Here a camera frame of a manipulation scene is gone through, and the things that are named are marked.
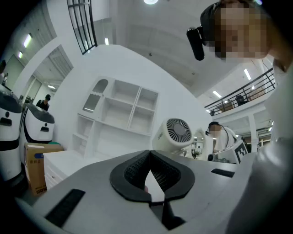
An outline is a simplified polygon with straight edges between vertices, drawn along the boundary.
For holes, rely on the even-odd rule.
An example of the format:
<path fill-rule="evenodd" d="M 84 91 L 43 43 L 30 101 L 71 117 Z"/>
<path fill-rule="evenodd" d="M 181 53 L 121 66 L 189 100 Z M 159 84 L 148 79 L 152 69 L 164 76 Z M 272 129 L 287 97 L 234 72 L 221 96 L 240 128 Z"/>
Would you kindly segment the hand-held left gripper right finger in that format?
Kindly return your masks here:
<path fill-rule="evenodd" d="M 195 182 L 194 172 L 177 161 L 182 156 L 163 151 L 150 151 L 150 170 L 164 193 L 165 201 L 184 198 Z"/>

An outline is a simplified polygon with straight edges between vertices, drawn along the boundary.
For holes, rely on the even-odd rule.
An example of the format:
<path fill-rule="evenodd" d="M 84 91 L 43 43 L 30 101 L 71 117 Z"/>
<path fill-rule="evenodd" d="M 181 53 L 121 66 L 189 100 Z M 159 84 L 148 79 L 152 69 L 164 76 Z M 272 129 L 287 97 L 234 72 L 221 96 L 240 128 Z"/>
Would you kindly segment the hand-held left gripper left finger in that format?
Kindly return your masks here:
<path fill-rule="evenodd" d="M 123 198 L 132 202 L 151 202 L 151 195 L 145 191 L 145 182 L 150 171 L 150 151 L 136 155 L 117 165 L 110 173 L 112 187 Z"/>

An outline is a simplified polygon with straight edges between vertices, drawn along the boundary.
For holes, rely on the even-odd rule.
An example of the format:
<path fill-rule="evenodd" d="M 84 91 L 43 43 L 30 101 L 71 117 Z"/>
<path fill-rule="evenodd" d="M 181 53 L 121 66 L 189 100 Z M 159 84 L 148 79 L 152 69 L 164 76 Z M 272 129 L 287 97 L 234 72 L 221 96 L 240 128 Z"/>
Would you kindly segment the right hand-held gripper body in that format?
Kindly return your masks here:
<path fill-rule="evenodd" d="M 207 160 L 230 164 L 240 164 L 243 157 L 247 153 L 248 151 L 243 140 L 240 140 L 217 153 L 209 154 Z"/>

